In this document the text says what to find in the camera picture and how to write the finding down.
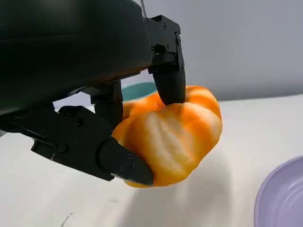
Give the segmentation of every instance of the orange pumpkin toy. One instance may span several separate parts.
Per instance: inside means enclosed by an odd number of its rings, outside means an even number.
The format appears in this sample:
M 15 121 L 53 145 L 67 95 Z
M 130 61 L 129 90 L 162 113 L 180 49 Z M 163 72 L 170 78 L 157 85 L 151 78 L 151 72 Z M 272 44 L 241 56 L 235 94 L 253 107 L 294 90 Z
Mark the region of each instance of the orange pumpkin toy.
M 213 94 L 187 86 L 183 104 L 165 106 L 158 93 L 126 102 L 124 120 L 113 137 L 146 161 L 154 173 L 153 186 L 167 186 L 187 178 L 217 144 L 221 132 L 220 108 Z

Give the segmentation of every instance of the lavender plate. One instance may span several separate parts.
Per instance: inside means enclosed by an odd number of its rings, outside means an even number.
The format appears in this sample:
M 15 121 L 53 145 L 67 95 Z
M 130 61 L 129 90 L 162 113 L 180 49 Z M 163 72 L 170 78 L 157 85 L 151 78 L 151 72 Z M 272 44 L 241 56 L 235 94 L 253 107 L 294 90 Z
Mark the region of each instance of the lavender plate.
M 255 227 L 303 226 L 303 157 L 278 166 L 263 182 L 255 203 Z

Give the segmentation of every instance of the robotic hand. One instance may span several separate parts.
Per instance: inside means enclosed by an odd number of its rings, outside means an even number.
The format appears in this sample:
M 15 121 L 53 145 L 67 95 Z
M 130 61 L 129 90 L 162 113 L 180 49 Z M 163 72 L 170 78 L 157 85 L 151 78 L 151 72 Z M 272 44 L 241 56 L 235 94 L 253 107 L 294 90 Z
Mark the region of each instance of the robotic hand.
M 148 69 L 166 104 L 185 98 L 180 28 L 145 18 L 132 0 L 0 2 L 0 129 L 34 139 L 32 151 L 87 174 L 152 185 L 146 163 L 118 144 L 121 79 Z M 53 101 L 91 95 L 59 112 Z

